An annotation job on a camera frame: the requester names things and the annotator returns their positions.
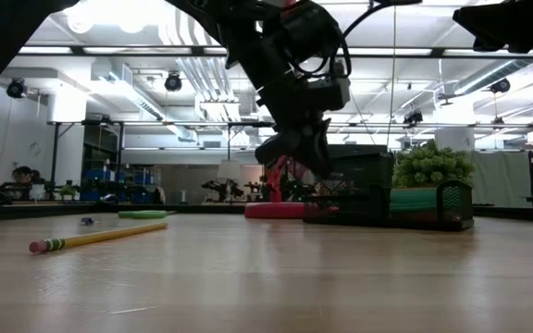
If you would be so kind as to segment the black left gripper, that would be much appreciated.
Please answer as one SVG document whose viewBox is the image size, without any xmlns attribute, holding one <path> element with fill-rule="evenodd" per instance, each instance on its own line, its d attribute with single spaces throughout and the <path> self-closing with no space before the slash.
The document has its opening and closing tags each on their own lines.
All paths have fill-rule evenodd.
<svg viewBox="0 0 533 333">
<path fill-rule="evenodd" d="M 323 118 L 326 110 L 316 106 L 315 82 L 291 73 L 254 77 L 260 104 L 273 118 L 275 131 L 256 149 L 258 162 L 267 164 L 287 155 L 316 176 L 325 178 L 332 172 L 327 139 L 330 121 Z"/>
</svg>

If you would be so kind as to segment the green sticky note pad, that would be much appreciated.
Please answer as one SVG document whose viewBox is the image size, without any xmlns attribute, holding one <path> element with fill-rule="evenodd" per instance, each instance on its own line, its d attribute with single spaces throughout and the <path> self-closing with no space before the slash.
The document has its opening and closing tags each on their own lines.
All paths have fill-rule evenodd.
<svg viewBox="0 0 533 333">
<path fill-rule="evenodd" d="M 390 191 L 392 213 L 427 211 L 436 208 L 436 188 L 392 189 Z"/>
</svg>

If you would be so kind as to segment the black mesh desk organizer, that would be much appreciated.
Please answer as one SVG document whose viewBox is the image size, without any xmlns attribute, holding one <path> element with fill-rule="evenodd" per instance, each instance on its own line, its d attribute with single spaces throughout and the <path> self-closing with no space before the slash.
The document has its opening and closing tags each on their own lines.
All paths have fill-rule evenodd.
<svg viewBox="0 0 533 333">
<path fill-rule="evenodd" d="M 395 154 L 370 153 L 336 156 L 334 173 L 316 182 L 316 194 L 304 200 L 308 206 L 338 206 L 326 218 L 303 218 L 308 224 L 374 228 L 408 228 L 462 231 L 475 225 L 472 212 L 472 187 L 458 180 L 441 183 L 437 189 L 436 223 L 394 223 L 390 221 L 390 191 Z"/>
</svg>

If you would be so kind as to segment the red desk lamp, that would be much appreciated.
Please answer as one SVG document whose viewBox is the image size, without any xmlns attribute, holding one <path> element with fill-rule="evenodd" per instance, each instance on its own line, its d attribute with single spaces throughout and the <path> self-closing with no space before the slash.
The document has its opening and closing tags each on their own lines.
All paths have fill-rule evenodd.
<svg viewBox="0 0 533 333">
<path fill-rule="evenodd" d="M 284 202 L 281 180 L 289 170 L 292 162 L 287 155 L 280 156 L 274 166 L 269 166 L 266 173 L 266 194 L 263 202 L 248 203 L 244 208 L 244 216 L 252 219 L 302 219 L 304 205 L 296 202 Z"/>
</svg>

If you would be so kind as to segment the white shade table lamp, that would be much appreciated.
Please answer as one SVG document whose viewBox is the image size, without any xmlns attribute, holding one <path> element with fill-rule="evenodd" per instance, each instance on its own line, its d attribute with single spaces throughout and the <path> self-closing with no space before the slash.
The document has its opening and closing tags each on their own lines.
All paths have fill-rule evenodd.
<svg viewBox="0 0 533 333">
<path fill-rule="evenodd" d="M 233 202 L 244 195 L 240 188 L 242 168 L 238 161 L 225 159 L 221 161 L 217 172 L 217 181 L 224 189 L 224 202 Z"/>
</svg>

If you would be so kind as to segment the green artificial plant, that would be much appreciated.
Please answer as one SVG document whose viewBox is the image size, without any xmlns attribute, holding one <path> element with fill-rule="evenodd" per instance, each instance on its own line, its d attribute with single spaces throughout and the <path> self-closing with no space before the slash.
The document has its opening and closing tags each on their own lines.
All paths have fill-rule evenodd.
<svg viewBox="0 0 533 333">
<path fill-rule="evenodd" d="M 434 141 L 395 155 L 392 185 L 397 189 L 435 188 L 449 180 L 473 184 L 474 167 L 466 151 L 439 148 Z"/>
</svg>

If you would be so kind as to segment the pale green curtain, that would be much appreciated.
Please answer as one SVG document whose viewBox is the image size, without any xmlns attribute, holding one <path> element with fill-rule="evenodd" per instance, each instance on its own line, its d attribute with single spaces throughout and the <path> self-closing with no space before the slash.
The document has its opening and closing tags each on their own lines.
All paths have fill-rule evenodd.
<svg viewBox="0 0 533 333">
<path fill-rule="evenodd" d="M 528 208 L 531 194 L 528 153 L 473 152 L 473 204 Z"/>
</svg>

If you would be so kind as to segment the blue storage bins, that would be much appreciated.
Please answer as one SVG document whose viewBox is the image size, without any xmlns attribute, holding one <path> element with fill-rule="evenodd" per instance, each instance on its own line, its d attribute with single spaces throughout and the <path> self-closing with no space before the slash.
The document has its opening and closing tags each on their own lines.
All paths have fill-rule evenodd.
<svg viewBox="0 0 533 333">
<path fill-rule="evenodd" d="M 126 197 L 132 204 L 163 202 L 156 170 L 147 166 L 131 166 L 124 172 Z"/>
</svg>

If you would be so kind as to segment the black shelving unit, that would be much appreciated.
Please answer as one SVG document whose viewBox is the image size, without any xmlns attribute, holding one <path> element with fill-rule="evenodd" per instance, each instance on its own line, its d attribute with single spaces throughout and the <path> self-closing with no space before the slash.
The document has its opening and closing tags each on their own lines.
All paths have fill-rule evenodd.
<svg viewBox="0 0 533 333">
<path fill-rule="evenodd" d="M 83 128 L 81 198 L 118 204 L 124 200 L 121 127 L 90 121 Z"/>
</svg>

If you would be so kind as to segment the yellow pencil pink eraser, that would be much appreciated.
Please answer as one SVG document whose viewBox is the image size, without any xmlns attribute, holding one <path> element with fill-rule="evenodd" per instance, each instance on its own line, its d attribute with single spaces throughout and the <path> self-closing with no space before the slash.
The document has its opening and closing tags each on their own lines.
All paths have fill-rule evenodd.
<svg viewBox="0 0 533 333">
<path fill-rule="evenodd" d="M 95 232 L 68 238 L 42 239 L 31 242 L 29 245 L 29 251 L 31 253 L 54 252 L 66 248 L 78 247 L 100 241 L 110 241 L 147 232 L 162 230 L 166 229 L 167 227 L 168 223 L 155 223 L 132 228 L 121 228 L 109 231 Z"/>
</svg>

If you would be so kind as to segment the person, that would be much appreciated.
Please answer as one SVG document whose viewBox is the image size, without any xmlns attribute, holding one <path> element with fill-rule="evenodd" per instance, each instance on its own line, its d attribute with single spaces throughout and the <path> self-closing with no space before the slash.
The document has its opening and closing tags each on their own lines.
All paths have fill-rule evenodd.
<svg viewBox="0 0 533 333">
<path fill-rule="evenodd" d="M 12 179 L 17 184 L 24 185 L 44 185 L 45 180 L 42 178 L 41 173 L 28 166 L 20 166 L 12 171 Z"/>
</svg>

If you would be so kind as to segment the black aluminium rig frame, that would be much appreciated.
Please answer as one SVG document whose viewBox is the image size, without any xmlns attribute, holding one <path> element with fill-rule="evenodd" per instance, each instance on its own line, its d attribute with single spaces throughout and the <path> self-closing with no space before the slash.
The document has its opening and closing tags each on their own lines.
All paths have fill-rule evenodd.
<svg viewBox="0 0 533 333">
<path fill-rule="evenodd" d="M 0 205 L 0 220 L 36 218 L 48 216 L 70 216 L 118 213 L 119 211 L 166 210 L 182 214 L 225 214 L 242 215 L 244 208 L 235 205 L 130 205 L 104 203 L 60 203 L 60 204 L 13 204 Z M 533 221 L 533 207 L 507 208 L 474 205 L 474 216 Z"/>
</svg>

